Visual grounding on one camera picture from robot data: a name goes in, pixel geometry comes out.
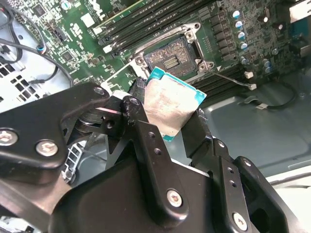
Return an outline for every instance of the white label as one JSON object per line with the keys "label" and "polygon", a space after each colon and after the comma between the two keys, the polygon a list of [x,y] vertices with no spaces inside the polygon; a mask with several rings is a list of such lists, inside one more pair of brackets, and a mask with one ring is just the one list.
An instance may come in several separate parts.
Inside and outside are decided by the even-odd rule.
{"label": "white label", "polygon": [[86,25],[87,28],[95,24],[92,16],[89,13],[85,14],[80,19],[83,21],[83,23]]}

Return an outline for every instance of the screw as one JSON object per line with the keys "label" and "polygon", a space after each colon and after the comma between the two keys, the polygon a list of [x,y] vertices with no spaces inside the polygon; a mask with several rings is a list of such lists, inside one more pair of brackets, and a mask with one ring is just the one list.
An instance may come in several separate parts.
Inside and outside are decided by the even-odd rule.
{"label": "screw", "polygon": [[0,130],[0,146],[10,146],[16,143],[18,136],[10,130]]}
{"label": "screw", "polygon": [[167,192],[167,200],[174,207],[180,207],[183,203],[181,196],[175,190],[169,190]]}
{"label": "screw", "polygon": [[221,146],[222,148],[225,148],[225,145],[222,141],[218,141],[219,146]]}
{"label": "screw", "polygon": [[278,49],[277,48],[273,49],[271,53],[272,55],[278,55]]}
{"label": "screw", "polygon": [[247,230],[247,223],[245,219],[239,213],[233,213],[232,215],[235,224],[242,230]]}
{"label": "screw", "polygon": [[243,159],[244,163],[248,166],[251,166],[251,163],[247,159]]}
{"label": "screw", "polygon": [[205,65],[204,65],[204,64],[200,65],[200,66],[199,66],[199,70],[200,70],[200,71],[205,70]]}
{"label": "screw", "polygon": [[130,101],[135,105],[139,105],[139,102],[135,98],[130,98]]}
{"label": "screw", "polygon": [[192,38],[192,33],[187,33],[187,34],[186,34],[186,38],[187,38],[187,39],[191,39],[191,38]]}
{"label": "screw", "polygon": [[57,153],[58,147],[50,140],[41,141],[35,147],[35,150],[46,157],[53,156]]}
{"label": "screw", "polygon": [[139,57],[139,58],[136,59],[136,62],[137,62],[138,64],[143,64],[143,63],[144,63],[144,59],[141,58],[141,57]]}
{"label": "screw", "polygon": [[95,91],[97,94],[102,95],[102,96],[105,94],[104,90],[103,90],[102,88],[100,88],[100,87],[95,87],[95,88],[94,88],[94,91]]}
{"label": "screw", "polygon": [[306,97],[306,93],[304,93],[304,92],[300,92],[300,93],[299,93],[299,98],[300,98],[301,100],[303,100],[305,97]]}

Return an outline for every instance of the hex bolt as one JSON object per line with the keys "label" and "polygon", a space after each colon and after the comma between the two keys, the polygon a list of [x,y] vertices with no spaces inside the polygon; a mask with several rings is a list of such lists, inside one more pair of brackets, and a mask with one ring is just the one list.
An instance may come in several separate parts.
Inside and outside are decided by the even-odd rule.
{"label": "hex bolt", "polygon": [[94,91],[95,91],[97,94],[102,95],[102,96],[105,94],[104,90],[103,90],[102,88],[100,88],[100,87],[95,87],[95,88],[94,88]]}
{"label": "hex bolt", "polygon": [[18,136],[11,130],[0,130],[0,146],[10,146],[16,143]]}
{"label": "hex bolt", "polygon": [[55,143],[53,143],[50,140],[45,140],[45,141],[41,141],[39,142],[36,147],[35,150],[46,157],[49,156],[53,156],[58,152],[58,147]]}
{"label": "hex bolt", "polygon": [[247,230],[247,223],[245,219],[239,213],[233,213],[232,217],[235,224],[245,232]]}
{"label": "hex bolt", "polygon": [[135,104],[135,105],[139,105],[138,100],[135,99],[135,98],[130,98],[130,101],[131,101],[133,104]]}
{"label": "hex bolt", "polygon": [[180,207],[183,203],[181,196],[175,190],[169,190],[167,192],[167,200],[174,207]]}
{"label": "hex bolt", "polygon": [[251,163],[247,159],[243,159],[243,161],[247,166],[251,166]]}
{"label": "hex bolt", "polygon": [[218,141],[219,146],[221,146],[222,148],[225,148],[225,145],[222,141]]}

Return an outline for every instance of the black metal bracket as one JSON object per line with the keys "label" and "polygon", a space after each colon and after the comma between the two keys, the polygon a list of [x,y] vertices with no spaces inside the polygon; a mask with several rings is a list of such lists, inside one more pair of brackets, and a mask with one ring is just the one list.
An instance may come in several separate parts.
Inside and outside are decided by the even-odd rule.
{"label": "black metal bracket", "polygon": [[[92,133],[107,135],[108,168],[135,159],[147,209],[155,223],[174,231],[191,214],[183,182],[161,134],[157,126],[148,122],[142,103],[133,96],[122,100],[109,97],[101,87],[86,83],[0,114],[0,130],[12,131],[18,137],[13,144],[0,146],[0,183],[5,187],[0,204],[13,214],[19,214],[19,209],[12,208],[11,202],[39,208],[29,220],[43,219],[39,224],[43,230],[48,226],[50,212],[45,211],[42,199],[32,201],[35,195],[31,190],[40,190],[46,183],[53,187],[66,160],[67,146]],[[242,157],[233,160],[226,145],[212,137],[202,110],[192,115],[182,135],[191,165],[213,180],[212,217],[216,232],[266,232],[267,228],[261,228],[263,224],[271,233],[304,232],[255,165]],[[54,155],[38,152],[36,147],[43,140],[57,146]],[[63,195],[67,189],[60,190]],[[52,200],[49,210],[59,198]],[[258,209],[266,214],[267,221],[257,221],[262,217]],[[273,223],[282,224],[281,230]]]}
{"label": "black metal bracket", "polygon": [[[196,134],[189,138],[191,129],[196,129]],[[226,145],[212,138],[202,110],[193,114],[182,134],[191,165],[213,178],[216,231],[305,232],[256,166],[244,157],[233,160]]]}
{"label": "black metal bracket", "polygon": [[[187,140],[189,131],[197,134]],[[213,178],[215,229],[219,232],[256,232],[252,230],[243,195],[239,170],[234,166],[225,144],[214,139],[202,110],[197,110],[182,129],[187,157],[192,165]]]}
{"label": "black metal bracket", "polygon": [[[56,181],[78,117],[105,106],[108,100],[105,90],[87,83],[0,114],[0,130],[11,130],[18,137],[13,145],[0,147],[0,177],[34,184]],[[57,146],[55,155],[42,156],[36,151],[44,140]]]}

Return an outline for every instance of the ram slot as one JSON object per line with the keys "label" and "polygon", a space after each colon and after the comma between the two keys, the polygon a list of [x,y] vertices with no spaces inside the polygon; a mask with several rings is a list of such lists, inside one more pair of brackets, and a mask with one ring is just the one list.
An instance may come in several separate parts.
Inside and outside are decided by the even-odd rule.
{"label": "ram slot", "polygon": [[106,41],[110,40],[113,35],[126,30],[128,27],[136,24],[138,21],[144,19],[149,14],[157,11],[165,5],[168,5],[173,0],[157,0],[155,2],[151,2],[148,5],[137,9],[132,14],[122,18],[121,20],[115,22],[113,25],[106,28],[104,31],[104,38]]}
{"label": "ram slot", "polygon": [[153,34],[171,26],[174,22],[182,19],[183,17],[198,11],[203,6],[209,4],[212,0],[197,0],[192,4],[184,7],[182,10],[173,12],[171,15],[162,18],[161,20],[153,23],[152,25],[140,30],[137,33],[134,33],[132,36],[125,38],[124,40],[115,43],[113,46],[112,53],[118,55],[126,49],[138,44],[139,42],[145,40],[145,38],[152,36]]}
{"label": "ram slot", "polygon": [[181,4],[180,0],[174,0],[167,6],[159,9],[154,12],[152,15],[144,18],[143,20],[133,24],[133,26],[129,27],[126,30],[123,30],[119,34],[115,34],[111,38],[112,43],[116,43],[118,41],[122,41],[124,39],[129,39],[129,36],[134,35],[137,32],[143,31],[148,28],[150,25],[159,22],[161,19],[165,18],[167,15],[172,15],[172,12],[177,12],[180,7],[187,5],[192,0],[184,0]]}

